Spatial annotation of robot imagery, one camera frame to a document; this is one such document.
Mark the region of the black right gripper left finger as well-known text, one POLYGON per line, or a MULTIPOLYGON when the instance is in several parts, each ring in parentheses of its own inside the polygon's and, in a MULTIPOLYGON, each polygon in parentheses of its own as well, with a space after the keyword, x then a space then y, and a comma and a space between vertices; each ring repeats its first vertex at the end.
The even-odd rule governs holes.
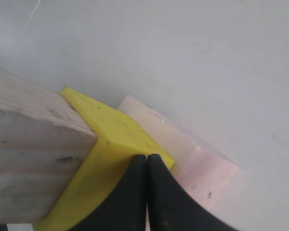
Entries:
POLYGON ((146 156, 137 154, 107 198, 73 231, 144 231, 146 226, 146 156))

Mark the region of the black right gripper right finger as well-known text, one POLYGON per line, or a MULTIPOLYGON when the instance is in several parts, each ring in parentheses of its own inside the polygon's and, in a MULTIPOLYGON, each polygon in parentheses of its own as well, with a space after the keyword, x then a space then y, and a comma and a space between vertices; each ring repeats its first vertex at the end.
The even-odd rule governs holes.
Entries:
POLYGON ((234 231, 195 202, 158 154, 147 158, 148 215, 152 231, 234 231))

